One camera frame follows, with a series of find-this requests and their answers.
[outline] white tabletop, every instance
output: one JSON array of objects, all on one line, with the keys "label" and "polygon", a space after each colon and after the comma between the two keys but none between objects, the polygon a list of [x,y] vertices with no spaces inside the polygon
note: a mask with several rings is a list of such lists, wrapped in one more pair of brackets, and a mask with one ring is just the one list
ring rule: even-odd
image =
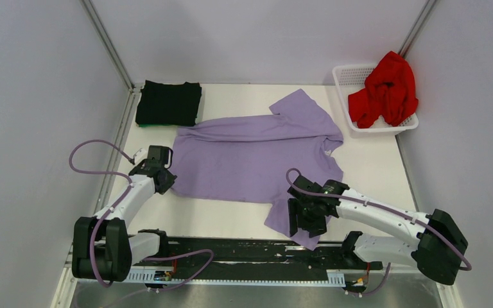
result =
[{"label": "white tabletop", "polygon": [[[321,85],[213,85],[203,87],[199,119],[270,114],[268,107],[277,100],[303,89],[334,119],[344,136],[344,143],[332,154],[344,172],[343,182],[370,198],[415,210],[413,198],[394,136],[353,139],[349,135],[335,87]],[[133,123],[125,145],[133,155],[149,145],[173,146],[177,128],[151,126],[140,128]],[[125,159],[118,170],[128,173],[131,164]],[[126,181],[117,178],[111,194],[117,194]],[[170,236],[228,237],[243,239],[287,239],[266,226],[270,204],[201,200],[178,197],[172,191],[150,198],[136,215],[128,231],[159,228]],[[346,219],[332,218],[324,241],[342,241],[353,230],[373,235],[384,233]]]}]

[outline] plastic laundry basket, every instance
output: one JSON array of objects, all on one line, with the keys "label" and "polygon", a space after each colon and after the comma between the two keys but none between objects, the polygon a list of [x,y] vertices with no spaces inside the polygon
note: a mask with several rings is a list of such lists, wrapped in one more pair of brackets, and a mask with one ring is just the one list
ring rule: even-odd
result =
[{"label": "plastic laundry basket", "polygon": [[397,135],[403,131],[412,130],[419,125],[419,119],[416,114],[405,119],[399,126],[387,124],[383,116],[379,117],[370,128],[358,128],[356,123],[350,120],[349,94],[364,88],[365,78],[371,74],[376,66],[377,64],[342,65],[333,69],[333,79],[335,80],[341,107],[347,119],[352,138]]}]

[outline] purple t-shirt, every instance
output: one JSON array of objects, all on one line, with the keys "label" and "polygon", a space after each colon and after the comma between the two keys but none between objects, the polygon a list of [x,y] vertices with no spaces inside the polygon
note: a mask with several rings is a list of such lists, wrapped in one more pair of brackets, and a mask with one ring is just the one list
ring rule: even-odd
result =
[{"label": "purple t-shirt", "polygon": [[[290,234],[285,174],[298,168],[311,181],[340,181],[343,171],[329,154],[343,144],[331,117],[303,90],[269,107],[272,115],[228,117],[179,128],[173,145],[173,190],[192,198],[272,203],[265,225]],[[314,249],[299,230],[294,241]]]}]

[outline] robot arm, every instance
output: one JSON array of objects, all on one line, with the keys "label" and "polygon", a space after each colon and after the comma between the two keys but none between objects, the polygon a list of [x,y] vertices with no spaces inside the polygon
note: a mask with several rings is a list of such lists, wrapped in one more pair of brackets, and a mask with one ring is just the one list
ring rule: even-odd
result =
[{"label": "robot arm", "polygon": [[[468,242],[448,213],[436,209],[429,215],[398,209],[370,199],[346,184],[328,180],[322,187],[301,175],[288,192],[294,197],[288,200],[291,235],[298,228],[308,231],[310,237],[326,233],[326,216],[358,221],[392,237],[351,232],[343,242],[345,251],[354,253],[364,262],[392,262],[417,267],[436,282],[454,284],[461,269],[461,258],[424,227],[429,226],[444,236],[463,255]],[[325,197],[330,194],[341,198]]]},{"label": "robot arm", "polygon": [[[77,278],[94,279],[89,256],[90,237],[97,221],[109,209],[111,213],[103,220],[96,240],[104,242],[95,247],[97,269],[102,279],[124,281],[131,265],[156,255],[167,244],[166,234],[160,230],[142,230],[130,237],[127,227],[142,205],[155,193],[164,194],[177,178],[168,171],[172,163],[172,150],[164,146],[150,146],[148,157],[136,165],[129,176],[131,190],[115,209],[110,207],[119,198],[111,200],[93,217],[81,217],[74,225],[72,272]],[[118,194],[121,196],[127,187]]]},{"label": "robot arm", "polygon": [[[127,226],[149,198],[155,193],[164,194],[175,183],[176,176],[168,171],[172,164],[172,155],[170,148],[150,146],[148,158],[129,172],[131,188],[122,202],[111,209],[116,198],[93,217],[78,219],[74,226],[72,261],[72,272],[76,278],[94,279],[96,266],[101,276],[99,279],[120,282],[128,276],[133,264],[146,257],[167,257],[168,240],[165,232],[141,230],[138,234],[129,236]],[[439,236],[444,236],[446,241],[452,243],[453,249],[456,248],[463,255],[467,241],[449,214],[435,210],[432,215],[428,215],[390,205],[383,206],[334,180],[326,181],[322,187],[300,175],[290,184],[288,192],[294,197],[288,200],[290,236],[298,228],[308,231],[310,237],[326,233],[327,216],[359,221],[392,237],[351,232],[342,243],[344,254],[354,254],[364,262],[381,261],[416,266],[434,281],[449,285],[454,283],[456,274],[461,269],[461,258],[450,249],[450,244],[443,243],[430,231],[436,230]],[[91,240],[92,233],[96,223],[109,210],[111,213],[101,222],[95,235],[98,244],[94,247],[95,263],[92,263],[89,254],[94,244]]]}]

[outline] red towel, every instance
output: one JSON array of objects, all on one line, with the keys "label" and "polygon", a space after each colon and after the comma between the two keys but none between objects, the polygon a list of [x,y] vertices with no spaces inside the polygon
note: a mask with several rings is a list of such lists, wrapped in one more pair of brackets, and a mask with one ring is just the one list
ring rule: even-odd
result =
[{"label": "red towel", "polygon": [[411,67],[393,51],[379,62],[365,80],[365,88],[349,95],[349,115],[358,128],[368,128],[382,114],[385,121],[398,126],[415,113],[415,77]]}]

